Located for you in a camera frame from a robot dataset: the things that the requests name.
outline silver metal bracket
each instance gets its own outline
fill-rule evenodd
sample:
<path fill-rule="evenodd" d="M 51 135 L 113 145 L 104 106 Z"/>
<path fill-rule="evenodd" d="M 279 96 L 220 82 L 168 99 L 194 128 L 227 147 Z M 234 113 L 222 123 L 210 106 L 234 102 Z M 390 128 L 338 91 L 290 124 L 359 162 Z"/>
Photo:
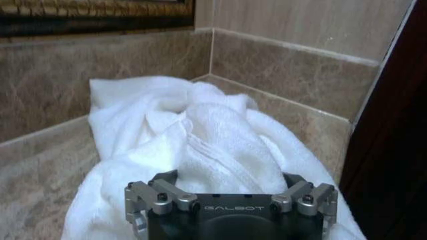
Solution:
<path fill-rule="evenodd" d="M 124 188 L 125 220 L 132 224 L 137 239 L 148 239 L 145 213 L 149 210 L 157 215 L 165 215 L 172 211 L 173 203 L 177 209 L 186 212 L 200 209 L 198 195 L 180 190 L 171 184 L 175 183 L 176 177 L 176 170 L 159 173 L 148 184 L 141 181 L 129 182 Z"/>
<path fill-rule="evenodd" d="M 283 193 L 271 196 L 271 201 L 279 207 L 282 213 L 292 211 L 292 203 L 311 191 L 311 184 L 306 181 L 299 181 Z"/>
<path fill-rule="evenodd" d="M 306 216 L 315 216 L 334 190 L 332 185 L 322 183 L 311 190 L 310 194 L 306 194 L 298 199 L 298 212 Z"/>

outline bolt head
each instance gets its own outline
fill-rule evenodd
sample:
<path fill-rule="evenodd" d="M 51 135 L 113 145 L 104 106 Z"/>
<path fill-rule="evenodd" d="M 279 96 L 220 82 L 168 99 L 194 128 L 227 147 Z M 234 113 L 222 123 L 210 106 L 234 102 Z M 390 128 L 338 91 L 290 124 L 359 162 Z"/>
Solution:
<path fill-rule="evenodd" d="M 272 202 L 270 204 L 270 211 L 274 213 L 274 214 L 279 214 L 280 213 L 280 206 L 276 202 Z"/>
<path fill-rule="evenodd" d="M 167 201 L 168 200 L 168 195 L 167 195 L 167 193 L 165 192 L 160 192 L 159 194 L 157 194 L 157 201 Z"/>
<path fill-rule="evenodd" d="M 198 213 L 200 210 L 200 203 L 195 201 L 190 206 L 190 211 L 192 214 Z"/>
<path fill-rule="evenodd" d="M 302 196 L 302 202 L 304 204 L 314 204 L 315 198 L 312 195 L 306 194 L 304 196 Z"/>

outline grout line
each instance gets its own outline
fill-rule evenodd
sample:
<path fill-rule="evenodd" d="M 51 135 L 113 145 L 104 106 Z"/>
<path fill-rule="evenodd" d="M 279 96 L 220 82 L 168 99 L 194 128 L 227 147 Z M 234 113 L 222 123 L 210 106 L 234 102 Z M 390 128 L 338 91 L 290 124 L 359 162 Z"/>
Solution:
<path fill-rule="evenodd" d="M 215 41 L 215 28 L 212 28 L 212 40 L 211 40 L 211 55 L 208 60 L 208 73 L 212 73 L 212 60 L 214 60 L 214 41 Z"/>
<path fill-rule="evenodd" d="M 190 79 L 188 81 L 190 81 L 190 82 L 199 81 L 200 79 L 206 78 L 207 76 L 210 76 L 210 73 L 207 73 L 207 74 L 204 74 L 204 75 L 202 75 L 202 76 L 198 76 L 198 77 Z"/>
<path fill-rule="evenodd" d="M 251 90 L 254 90 L 254 91 L 256 91 L 256 92 L 259 92 L 259 93 L 263 93 L 264 95 L 267 95 L 267 96 L 270 96 L 270 97 L 272 97 L 272 98 L 276 98 L 276 99 L 280 99 L 280 100 L 283 100 L 283 101 L 286 101 L 286 102 L 290 102 L 290 103 L 292 103 L 292 104 L 295 104 L 295 105 L 298 105 L 298 106 L 300 106 L 300 107 L 303 107 L 303 108 L 306 108 L 306 109 L 310 109 L 310 110 L 312 110 L 312 111 L 315 111 L 315 112 L 318 112 L 318 113 L 320 113 L 320 114 L 324 114 L 324 115 L 327 115 L 327 116 L 330 116 L 330 117 L 334 117 L 334 118 L 336 118 L 336 119 L 339 119 L 339 120 L 342 120 L 342 121 L 344 121 L 344 122 L 347 122 L 347 123 L 351 123 L 350 120 L 348 120 L 347 118 L 342 117 L 342 116 L 338 116 L 338 115 L 335 115 L 335 114 L 332 114 L 332 113 L 328 113 L 328 112 L 326 112 L 326 111 L 323 111 L 323 110 L 319 110 L 318 108 L 315 108 L 315 107 L 312 107 L 312 106 L 308 106 L 308 105 L 306 105 L 306 104 L 303 104 L 303 103 L 299 103 L 299 102 L 296 102 L 296 101 L 294 101 L 294 100 L 290 100 L 290 99 L 287 99 L 287 98 L 284 98 L 284 97 L 282 97 L 282 96 L 278 96 L 278 95 L 275 95 L 275 94 L 272 94 L 272 93 L 270 93 L 270 92 L 267 92 L 267 91 L 263 91 L 263 90 L 260 90 L 260 89 L 258 89 L 258 88 L 255 88 L 255 87 L 251 87 L 251 86 L 248 86 L 248 85 L 246 85 L 246 84 L 243 84 L 243 83 L 240 83 L 240 82 L 236 82 L 236 81 L 234 81 L 234 80 L 230 80 L 230 79 L 226 78 L 226 77 L 218 76 L 218 75 L 215 75 L 215 74 L 210 74 L 210 76 L 216 77 L 216 78 L 219 78 L 220 80 L 224 80 L 226 82 L 228 82 L 228 83 L 231 83 L 231 84 L 235 84 L 235 85 L 238 85 L 238 86 L 240 86 L 240 87 L 248 88 L 248 89 L 251 89 Z"/>
<path fill-rule="evenodd" d="M 320 56 L 324 56 L 324 57 L 330 57 L 330 58 L 334 58 L 336 60 L 344 60 L 347 62 L 352 62 L 352 63 L 356 63 L 356 64 L 363 64 L 363 65 L 367 65 L 370 67 L 378 67 L 380 65 L 380 62 L 376 61 L 376 60 L 372 60 L 372 59 L 362 58 L 362 57 L 352 56 L 352 55 L 346 55 L 343 53 L 338 53 L 338 52 L 334 52 L 334 51 L 330 51 L 330 50 L 324 50 L 324 49 L 315 48 L 315 47 L 311 47 L 311 46 L 304 46 L 304 45 L 300 45 L 300 44 L 296 44 L 296 43 L 290 43 L 290 42 L 286 42 L 286 41 L 270 39 L 270 38 L 263 37 L 263 36 L 251 35 L 251 34 L 236 32 L 236 31 L 231 31 L 231 30 L 227 30 L 227 29 L 223 29 L 223 28 L 215 27 L 215 29 L 216 29 L 216 31 L 219 33 L 224 33 L 224 34 L 228 34 L 228 35 L 236 35 L 240 38 L 244 38 L 244 39 L 248 39 L 248 40 L 252 40 L 252 41 L 258 41 L 258 42 L 264 42 L 266 44 L 276 45 L 276 46 L 280 46 L 283 48 L 288 48 L 288 49 L 292 49 L 292 50 L 296 50 L 296 51 L 302 51 L 302 52 L 316 54 L 316 55 L 320 55 Z"/>
<path fill-rule="evenodd" d="M 375 89 L 375 86 L 376 86 L 376 83 L 380 79 L 380 76 L 382 76 L 382 73 L 383 73 L 383 70 L 384 70 L 384 67 L 386 67 L 386 64 L 388 62 L 388 58 L 394 52 L 394 49 L 395 49 L 395 45 L 398 43 L 398 39 L 400 37 L 400 34 L 402 34 L 402 31 L 406 27 L 406 24 L 407 24 L 407 21 L 408 21 L 408 18 L 410 18 L 410 15 L 412 13 L 412 9 L 414 9 L 414 6 L 415 6 L 415 3 L 416 3 L 418 0 L 412 0 L 407 10 L 406 10 L 406 14 L 403 16 L 403 20 L 402 20 L 402 23 L 399 25 L 399 28 L 395 32 L 395 35 L 394 35 L 394 39 L 391 41 L 391 44 L 390 44 L 390 48 L 388 48 L 388 51 L 387 51 L 387 54 L 384 56 L 384 59 L 379 65 L 379 70 L 378 70 L 378 73 L 376 73 L 376 76 L 375 76 L 375 79 L 374 79 L 374 82 L 368 88 L 368 91 L 367 91 L 367 94 L 366 94 L 366 97 L 364 97 L 364 100 L 363 100 L 363 103 L 362 103 L 362 106 L 360 106 L 360 109 L 359 109 L 359 112 L 358 114 L 355 115 L 355 118 L 354 118 L 354 121 L 352 121 L 352 129 L 351 129 L 351 133 L 355 131 L 355 128 L 356 128 L 356 125 L 359 123 L 359 120 L 360 120 L 360 117 L 362 117 L 362 113 L 366 109 L 366 106 L 368 104 L 368 101 L 370 101 L 370 98 L 371 98 L 371 95 L 372 95 L 372 92 L 374 92 L 374 89 Z"/>
<path fill-rule="evenodd" d="M 28 133 L 28 134 L 21 135 L 21 136 L 19 136 L 19 137 L 16 137 L 16 138 L 13 138 L 13 139 L 11 139 L 11 140 L 7 140 L 7 141 L 4 141 L 4 142 L 0 143 L 0 148 L 3 148 L 4 146 L 7 146 L 7 145 L 9 145 L 9 144 L 13 144 L 13 143 L 16 143 L 16 142 L 23 141 L 24 139 L 29 139 L 29 138 L 32 138 L 32 137 L 35 137 L 35 136 L 37 136 L 37 135 L 41 135 L 41 134 L 44 134 L 45 132 L 53 131 L 53 130 L 56 130 L 56 129 L 60 129 L 60 128 L 63 128 L 65 125 L 73 124 L 75 122 L 79 122 L 79 121 L 81 121 L 83 119 L 87 119 L 87 118 L 88 118 L 88 115 L 83 115 L 83 116 L 76 117 L 76 118 L 73 118 L 73 119 L 71 119 L 71 120 L 68 120 L 68 121 L 61 122 L 60 124 L 56 124 L 56 125 L 49 126 L 49 127 L 47 127 L 47 128 L 43 128 L 43 129 L 39 130 L 39 131 L 33 131 L 32 133 Z"/>
<path fill-rule="evenodd" d="M 212 0 L 212 22 L 211 22 L 211 27 L 214 28 L 215 26 L 215 10 L 216 10 L 216 0 Z"/>
<path fill-rule="evenodd" d="M 340 181 L 342 181 L 343 169 L 344 169 L 344 163 L 346 163 L 346 157 L 347 157 L 347 150 L 348 150 L 348 144 L 350 144 L 351 137 L 352 137 L 352 124 L 350 123 L 348 132 L 346 134 L 344 141 L 342 142 L 342 147 L 339 148 L 340 149 L 339 157 L 338 157 L 339 164 L 335 166 L 335 170 L 334 170 L 334 175 L 335 175 L 334 180 L 335 180 L 335 177 L 338 176 L 338 173 L 339 173 L 339 181 L 336 183 L 338 185 L 340 184 Z"/>

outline screw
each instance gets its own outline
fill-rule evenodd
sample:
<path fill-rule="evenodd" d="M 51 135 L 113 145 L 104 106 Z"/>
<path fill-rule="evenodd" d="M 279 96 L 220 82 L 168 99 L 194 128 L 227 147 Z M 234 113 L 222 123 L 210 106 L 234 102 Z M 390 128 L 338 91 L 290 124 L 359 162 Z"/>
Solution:
<path fill-rule="evenodd" d="M 157 201 L 167 201 L 168 200 L 168 195 L 167 195 L 167 193 L 165 192 L 160 192 L 159 194 L 157 194 Z"/>
<path fill-rule="evenodd" d="M 274 213 L 274 214 L 279 214 L 280 213 L 280 206 L 276 202 L 272 202 L 270 204 L 270 211 Z"/>
<path fill-rule="evenodd" d="M 304 196 L 302 196 L 302 202 L 304 204 L 314 204 L 314 196 L 311 196 L 310 194 L 306 194 Z"/>

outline towel fold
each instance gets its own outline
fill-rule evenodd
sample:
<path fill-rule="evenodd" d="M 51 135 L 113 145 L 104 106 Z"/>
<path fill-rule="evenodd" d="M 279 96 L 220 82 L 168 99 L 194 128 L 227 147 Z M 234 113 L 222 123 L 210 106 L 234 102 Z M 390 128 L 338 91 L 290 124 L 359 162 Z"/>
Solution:
<path fill-rule="evenodd" d="M 335 185 L 304 144 L 247 95 L 165 76 L 92 79 L 89 88 L 100 163 L 69 206 L 63 240 L 133 240 L 124 187 L 173 169 L 176 186 L 194 193 L 276 194 L 287 189 L 282 172 Z M 330 239 L 364 239 L 342 194 Z"/>

